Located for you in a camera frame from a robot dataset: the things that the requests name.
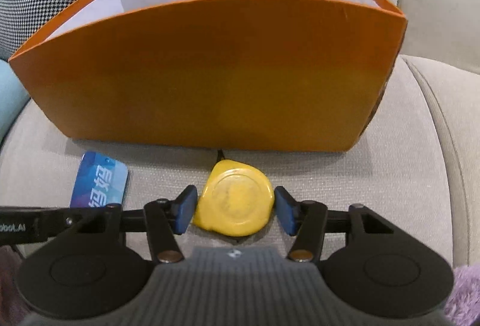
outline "light blue cushion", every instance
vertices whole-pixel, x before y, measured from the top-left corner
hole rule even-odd
[[[0,59],[0,143],[29,98],[10,65]]]

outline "purple fluffy fabric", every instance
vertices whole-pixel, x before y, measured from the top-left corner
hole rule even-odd
[[[14,326],[28,314],[13,280],[20,263],[10,246],[0,247],[0,326]]]
[[[480,316],[480,265],[460,266],[454,275],[445,314],[458,326],[470,326]]]

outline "yellow tape measure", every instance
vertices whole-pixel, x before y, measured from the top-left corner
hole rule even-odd
[[[262,229],[274,203],[272,184],[252,166],[224,159],[210,173],[193,218],[196,226],[231,237]]]

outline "blue card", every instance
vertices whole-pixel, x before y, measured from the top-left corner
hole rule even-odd
[[[87,151],[78,168],[70,207],[103,207],[122,204],[127,166],[94,151]]]

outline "chinese characters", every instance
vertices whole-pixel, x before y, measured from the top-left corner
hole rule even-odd
[[[107,195],[105,192],[109,191],[110,183],[112,181],[112,172],[103,166],[97,165],[97,172],[95,175],[97,176],[93,181],[95,186],[90,193],[90,202],[88,203],[88,206],[104,207],[107,203]]]

